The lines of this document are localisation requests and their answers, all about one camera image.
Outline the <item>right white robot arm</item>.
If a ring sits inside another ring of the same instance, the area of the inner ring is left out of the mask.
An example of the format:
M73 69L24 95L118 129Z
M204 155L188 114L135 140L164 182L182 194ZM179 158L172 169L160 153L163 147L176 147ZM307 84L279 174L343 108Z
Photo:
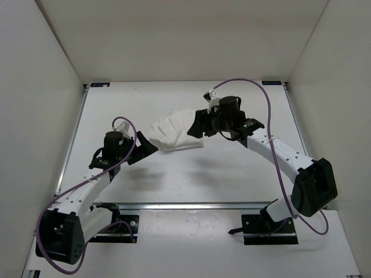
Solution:
M238 142L258 153L293 183L292 193L284 194L261 209L260 226L273 232L281 221L289 217L312 217L337 198L338 192L331 163L322 158L315 160L295 151L256 119L247 118L237 96L220 98L206 93L209 106L197 110L187 134L195 138L229 133L228 141Z

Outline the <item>white pleated skirt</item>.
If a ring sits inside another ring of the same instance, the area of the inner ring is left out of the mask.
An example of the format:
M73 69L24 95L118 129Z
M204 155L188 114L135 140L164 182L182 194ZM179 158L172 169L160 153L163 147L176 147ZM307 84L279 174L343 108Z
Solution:
M152 131L148 140L162 152L203 148L203 138L187 134L194 120L195 109L173 111L151 125Z

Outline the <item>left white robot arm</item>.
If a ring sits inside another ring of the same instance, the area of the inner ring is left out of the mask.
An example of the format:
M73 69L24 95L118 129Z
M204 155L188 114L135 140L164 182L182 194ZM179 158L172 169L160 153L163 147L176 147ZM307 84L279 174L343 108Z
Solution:
M36 228L36 255L73 265L83 256L91 238L118 229L119 207L96 200L123 163L132 165L157 151L140 131L134 137L121 131L107 132L82 182L60 194L42 212Z

